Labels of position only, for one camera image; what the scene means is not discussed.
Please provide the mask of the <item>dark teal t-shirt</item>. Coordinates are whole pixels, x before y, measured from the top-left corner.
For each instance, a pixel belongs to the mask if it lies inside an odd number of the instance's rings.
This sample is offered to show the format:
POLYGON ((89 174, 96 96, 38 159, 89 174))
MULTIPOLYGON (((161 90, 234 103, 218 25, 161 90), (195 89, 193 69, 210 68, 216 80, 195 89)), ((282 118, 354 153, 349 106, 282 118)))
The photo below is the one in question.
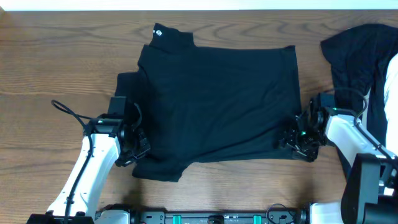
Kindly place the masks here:
POLYGON ((301 111, 294 46, 198 47, 155 24, 137 65, 115 92, 140 107, 151 146, 134 177, 176 182, 196 162, 292 158, 279 139, 301 111))

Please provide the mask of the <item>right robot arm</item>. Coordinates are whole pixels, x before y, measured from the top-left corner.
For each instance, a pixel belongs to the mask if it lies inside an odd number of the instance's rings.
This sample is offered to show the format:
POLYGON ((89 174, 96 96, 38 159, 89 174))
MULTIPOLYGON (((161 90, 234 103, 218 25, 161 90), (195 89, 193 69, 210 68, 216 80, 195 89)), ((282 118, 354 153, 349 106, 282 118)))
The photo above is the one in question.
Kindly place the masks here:
POLYGON ((320 93, 284 131, 279 146, 313 162, 322 146, 335 146, 346 173, 341 200, 311 203, 293 223, 397 223, 397 156, 367 131, 354 111, 320 93))

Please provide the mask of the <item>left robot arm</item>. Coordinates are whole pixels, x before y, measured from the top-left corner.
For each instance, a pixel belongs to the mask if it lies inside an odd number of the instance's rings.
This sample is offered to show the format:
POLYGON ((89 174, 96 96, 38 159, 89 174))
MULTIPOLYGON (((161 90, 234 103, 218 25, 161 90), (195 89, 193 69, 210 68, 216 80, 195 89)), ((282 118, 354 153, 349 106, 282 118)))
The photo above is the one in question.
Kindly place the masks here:
POLYGON ((127 205, 97 210, 112 166, 125 167, 143 158, 150 145, 139 127, 142 116, 108 113, 84 128, 81 151, 62 191, 44 214, 28 223, 135 223, 139 216, 127 205))

